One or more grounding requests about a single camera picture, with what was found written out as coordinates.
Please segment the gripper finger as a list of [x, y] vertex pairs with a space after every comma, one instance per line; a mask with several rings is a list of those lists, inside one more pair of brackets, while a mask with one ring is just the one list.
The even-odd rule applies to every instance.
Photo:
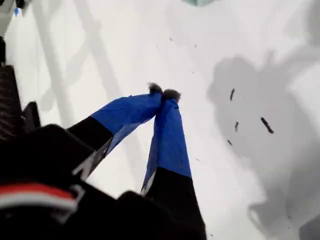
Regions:
[[191, 174], [180, 93], [163, 92], [156, 113], [143, 195], [154, 205], [153, 217], [165, 240], [205, 240], [206, 226], [198, 205]]
[[77, 157], [68, 166], [73, 175], [82, 170], [82, 165], [90, 175], [124, 138], [156, 115], [163, 90], [156, 83], [150, 83], [148, 89], [147, 94], [117, 98], [67, 129], [90, 148], [88, 156]]

